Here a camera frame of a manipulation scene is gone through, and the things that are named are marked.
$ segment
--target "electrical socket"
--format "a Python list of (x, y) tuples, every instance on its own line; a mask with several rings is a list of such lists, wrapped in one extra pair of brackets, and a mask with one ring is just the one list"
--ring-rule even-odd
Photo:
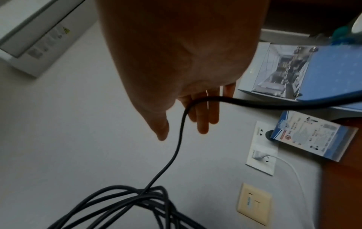
[(260, 121), (256, 122), (252, 143), (249, 149), (248, 159), (246, 161), (246, 165), (249, 165), (272, 176), (274, 175), (276, 158), (265, 157), (262, 160), (256, 160), (253, 158), (253, 155), (256, 152), (261, 152), (273, 156), (278, 155), (279, 143), (277, 141), (270, 141), (265, 136), (265, 133), (267, 131), (273, 130), (274, 128), (275, 125), (263, 123)]

